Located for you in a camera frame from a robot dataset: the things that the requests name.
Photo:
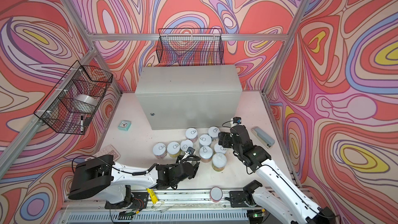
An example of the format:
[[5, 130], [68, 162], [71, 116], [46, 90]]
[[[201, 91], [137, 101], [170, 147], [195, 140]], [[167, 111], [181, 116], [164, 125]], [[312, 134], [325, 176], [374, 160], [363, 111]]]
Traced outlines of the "pink calculator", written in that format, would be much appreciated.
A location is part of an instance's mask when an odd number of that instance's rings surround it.
[[114, 161], [117, 161], [121, 157], [121, 154], [116, 150], [116, 148], [113, 145], [107, 145], [94, 154], [95, 157], [100, 157], [103, 155], [112, 155], [114, 157], [113, 158]]

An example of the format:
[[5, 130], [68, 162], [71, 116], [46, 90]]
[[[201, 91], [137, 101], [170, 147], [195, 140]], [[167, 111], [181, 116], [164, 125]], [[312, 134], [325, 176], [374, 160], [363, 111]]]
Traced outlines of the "center white lid can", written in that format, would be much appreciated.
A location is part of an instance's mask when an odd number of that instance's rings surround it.
[[203, 134], [199, 137], [200, 147], [211, 146], [212, 138], [208, 134]]

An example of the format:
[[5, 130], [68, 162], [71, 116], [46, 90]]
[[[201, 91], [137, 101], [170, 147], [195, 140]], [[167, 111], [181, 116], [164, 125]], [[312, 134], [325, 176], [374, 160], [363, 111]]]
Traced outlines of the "yellow glue tube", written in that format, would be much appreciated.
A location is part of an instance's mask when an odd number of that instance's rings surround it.
[[157, 198], [157, 196], [156, 196], [154, 190], [153, 190], [153, 189], [147, 188], [146, 191], [147, 191], [148, 194], [149, 194], [149, 197], [150, 197], [150, 199], [151, 199], [152, 204], [157, 204], [159, 200], [158, 200], [158, 198]]

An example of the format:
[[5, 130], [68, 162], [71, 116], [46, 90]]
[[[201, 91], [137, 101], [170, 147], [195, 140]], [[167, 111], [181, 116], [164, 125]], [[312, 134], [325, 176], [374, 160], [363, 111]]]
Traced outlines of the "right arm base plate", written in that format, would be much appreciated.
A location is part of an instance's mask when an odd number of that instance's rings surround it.
[[254, 202], [252, 195], [246, 191], [230, 191], [226, 200], [230, 202], [232, 208], [261, 208]]

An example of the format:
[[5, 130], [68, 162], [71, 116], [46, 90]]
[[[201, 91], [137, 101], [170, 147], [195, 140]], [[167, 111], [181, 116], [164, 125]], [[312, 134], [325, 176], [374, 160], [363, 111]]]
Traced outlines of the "silver tape roll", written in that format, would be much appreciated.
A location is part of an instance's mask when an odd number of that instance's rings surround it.
[[83, 114], [93, 113], [97, 104], [98, 102], [95, 98], [86, 94], [79, 94], [73, 100], [74, 109]]

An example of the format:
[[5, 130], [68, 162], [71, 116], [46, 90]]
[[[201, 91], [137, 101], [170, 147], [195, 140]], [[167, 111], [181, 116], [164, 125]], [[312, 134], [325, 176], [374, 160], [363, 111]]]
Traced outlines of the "green label can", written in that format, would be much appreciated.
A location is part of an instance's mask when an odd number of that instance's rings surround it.
[[181, 154], [185, 154], [188, 148], [193, 148], [193, 142], [191, 140], [184, 140], [180, 143]]

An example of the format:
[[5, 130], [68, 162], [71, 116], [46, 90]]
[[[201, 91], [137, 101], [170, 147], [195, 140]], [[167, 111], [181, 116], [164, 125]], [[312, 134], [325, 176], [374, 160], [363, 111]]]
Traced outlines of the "yellow label can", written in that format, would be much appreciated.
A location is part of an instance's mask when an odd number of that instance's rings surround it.
[[171, 158], [177, 158], [180, 155], [180, 144], [171, 142], [167, 145], [167, 153]]
[[214, 152], [215, 153], [222, 153], [222, 154], [226, 154], [227, 153], [227, 149], [226, 148], [224, 148], [224, 147], [222, 147], [221, 145], [219, 145], [219, 144], [215, 144], [214, 145]]

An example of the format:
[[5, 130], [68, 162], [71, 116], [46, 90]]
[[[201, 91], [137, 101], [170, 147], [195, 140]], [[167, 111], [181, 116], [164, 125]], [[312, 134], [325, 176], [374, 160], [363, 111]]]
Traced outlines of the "back right white lid can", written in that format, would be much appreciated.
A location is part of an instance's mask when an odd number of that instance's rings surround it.
[[213, 142], [217, 142], [219, 140], [220, 130], [218, 127], [210, 127], [208, 129], [208, 135], [211, 137]]

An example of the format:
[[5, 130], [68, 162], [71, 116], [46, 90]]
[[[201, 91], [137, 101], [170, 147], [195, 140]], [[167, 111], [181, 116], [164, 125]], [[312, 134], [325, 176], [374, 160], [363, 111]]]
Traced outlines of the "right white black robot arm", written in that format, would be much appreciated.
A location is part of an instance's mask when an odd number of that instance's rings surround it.
[[272, 195], [254, 180], [243, 189], [250, 204], [263, 207], [283, 224], [336, 223], [337, 215], [330, 208], [322, 208], [307, 197], [279, 169], [263, 147], [253, 144], [244, 125], [237, 124], [230, 128], [230, 132], [220, 132], [218, 137], [219, 145], [233, 149], [234, 156], [277, 194]]

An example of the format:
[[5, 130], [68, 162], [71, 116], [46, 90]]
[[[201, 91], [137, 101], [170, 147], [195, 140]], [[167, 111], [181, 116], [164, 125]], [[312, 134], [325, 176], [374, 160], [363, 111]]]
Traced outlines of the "right yellow label can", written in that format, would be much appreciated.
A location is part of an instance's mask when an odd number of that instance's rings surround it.
[[219, 145], [219, 144], [215, 144], [214, 145], [214, 152], [215, 153], [222, 153], [222, 154], [226, 154], [227, 153], [227, 149], [226, 148], [224, 148], [224, 147], [222, 147], [221, 145]]

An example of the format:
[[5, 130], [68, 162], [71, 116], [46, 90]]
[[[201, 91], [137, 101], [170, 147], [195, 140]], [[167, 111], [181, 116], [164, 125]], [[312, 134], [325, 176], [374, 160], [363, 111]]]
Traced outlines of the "green yellow peach can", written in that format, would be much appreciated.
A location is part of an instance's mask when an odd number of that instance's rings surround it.
[[227, 165], [227, 158], [223, 153], [216, 153], [212, 157], [212, 168], [216, 172], [221, 172]]

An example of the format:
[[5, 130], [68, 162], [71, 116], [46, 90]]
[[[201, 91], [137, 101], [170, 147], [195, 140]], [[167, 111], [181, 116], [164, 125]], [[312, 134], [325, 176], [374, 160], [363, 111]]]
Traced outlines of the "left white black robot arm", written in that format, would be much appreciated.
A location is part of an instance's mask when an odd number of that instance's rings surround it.
[[115, 162], [112, 155], [103, 155], [76, 165], [68, 198], [97, 198], [119, 204], [129, 197], [132, 186], [176, 190], [181, 181], [195, 178], [200, 160], [195, 155], [180, 155], [175, 163], [155, 163], [143, 169], [125, 166]]

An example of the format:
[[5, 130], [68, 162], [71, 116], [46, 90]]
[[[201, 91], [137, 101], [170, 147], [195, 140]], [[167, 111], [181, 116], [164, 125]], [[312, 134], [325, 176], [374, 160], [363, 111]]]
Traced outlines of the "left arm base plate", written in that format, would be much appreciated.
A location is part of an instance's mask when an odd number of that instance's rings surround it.
[[141, 211], [147, 207], [148, 199], [148, 192], [134, 191], [130, 195], [127, 195], [120, 203], [111, 204], [106, 202], [105, 209], [132, 209]]

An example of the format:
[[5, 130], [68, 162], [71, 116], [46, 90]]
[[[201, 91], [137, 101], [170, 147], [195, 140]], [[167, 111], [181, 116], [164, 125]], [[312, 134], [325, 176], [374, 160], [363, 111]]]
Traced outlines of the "grey stapler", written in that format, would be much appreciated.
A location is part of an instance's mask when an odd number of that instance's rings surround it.
[[261, 128], [254, 127], [251, 131], [257, 137], [257, 139], [268, 148], [271, 148], [275, 144], [275, 140]]

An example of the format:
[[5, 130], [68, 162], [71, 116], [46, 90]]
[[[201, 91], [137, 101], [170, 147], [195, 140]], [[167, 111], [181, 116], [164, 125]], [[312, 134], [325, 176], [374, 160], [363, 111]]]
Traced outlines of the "pink label can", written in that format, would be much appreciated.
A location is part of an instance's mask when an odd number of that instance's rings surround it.
[[157, 159], [164, 159], [167, 156], [167, 147], [163, 143], [157, 143], [154, 145], [152, 152]]

